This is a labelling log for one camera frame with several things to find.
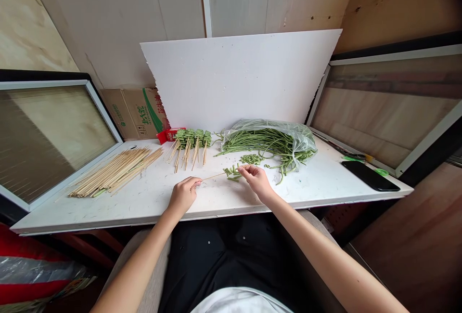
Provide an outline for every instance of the window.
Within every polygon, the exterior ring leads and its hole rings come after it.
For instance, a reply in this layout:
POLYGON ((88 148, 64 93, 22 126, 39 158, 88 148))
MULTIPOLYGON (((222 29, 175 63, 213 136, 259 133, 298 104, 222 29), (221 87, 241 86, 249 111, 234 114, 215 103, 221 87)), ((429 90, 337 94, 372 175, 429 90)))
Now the window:
POLYGON ((122 142, 91 84, 75 82, 0 83, 0 184, 25 209, 122 142))
POLYGON ((462 115, 462 50, 438 50, 331 61, 308 125, 398 177, 462 115))

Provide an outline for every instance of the black pants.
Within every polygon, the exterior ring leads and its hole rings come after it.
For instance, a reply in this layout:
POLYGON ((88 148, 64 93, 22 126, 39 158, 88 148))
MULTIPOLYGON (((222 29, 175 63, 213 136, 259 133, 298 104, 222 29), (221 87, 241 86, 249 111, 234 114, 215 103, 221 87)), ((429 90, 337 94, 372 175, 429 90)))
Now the black pants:
POLYGON ((294 312, 318 311, 272 213, 181 222, 173 230, 159 313, 190 312, 224 287, 263 291, 294 312))

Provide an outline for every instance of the smartphone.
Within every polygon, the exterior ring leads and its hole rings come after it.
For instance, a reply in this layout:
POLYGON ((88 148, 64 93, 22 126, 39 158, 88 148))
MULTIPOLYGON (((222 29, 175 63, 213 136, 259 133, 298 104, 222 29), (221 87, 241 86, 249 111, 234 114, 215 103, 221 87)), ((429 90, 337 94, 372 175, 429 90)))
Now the smartphone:
POLYGON ((399 191, 399 187, 382 177, 374 170, 368 168, 359 161, 342 161, 341 164, 351 171, 356 177, 377 191, 399 191))

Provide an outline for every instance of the white shirt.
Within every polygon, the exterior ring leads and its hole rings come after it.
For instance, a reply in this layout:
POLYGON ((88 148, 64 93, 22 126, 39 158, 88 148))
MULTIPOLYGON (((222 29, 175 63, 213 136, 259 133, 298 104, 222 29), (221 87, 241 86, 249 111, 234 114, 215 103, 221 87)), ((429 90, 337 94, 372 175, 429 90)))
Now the white shirt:
POLYGON ((248 287, 227 287, 202 300, 191 313, 293 313, 270 295, 248 287))

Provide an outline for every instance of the table surface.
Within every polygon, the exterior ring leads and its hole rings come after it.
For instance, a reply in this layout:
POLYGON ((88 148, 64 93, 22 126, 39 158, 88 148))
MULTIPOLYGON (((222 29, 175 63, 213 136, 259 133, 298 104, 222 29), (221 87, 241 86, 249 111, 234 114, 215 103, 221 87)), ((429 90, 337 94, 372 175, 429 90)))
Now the table surface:
MULTIPOLYGON (((342 155, 328 144, 315 137, 318 153, 306 166, 300 165, 299 172, 291 172, 280 185, 277 169, 264 169, 277 194, 295 209, 326 206, 342 203, 386 200, 403 197, 413 189, 403 182, 387 176, 401 188, 398 192, 378 192, 358 179, 340 165, 342 155)), ((167 151, 172 143, 163 145, 167 151)), ((123 150, 149 146, 156 150, 158 140, 128 141, 115 149, 106 161, 123 150)), ((230 153, 218 157, 219 143, 207 150, 207 164, 202 163, 191 171, 179 170, 174 173, 173 160, 167 164, 163 158, 155 161, 146 172, 127 184, 120 192, 111 196, 103 193, 98 197, 67 197, 73 190, 70 186, 62 189, 31 213, 26 215, 12 230, 25 235, 51 234, 65 231, 99 229, 106 227, 153 224, 166 209, 173 186, 189 177, 210 177, 222 173, 238 163, 240 157, 249 152, 230 153)), ((276 159, 262 162, 275 166, 276 159)), ((226 179, 226 175, 206 180, 197 189, 197 199, 182 220, 225 217, 231 215, 268 212, 252 192, 244 178, 239 183, 226 179)))

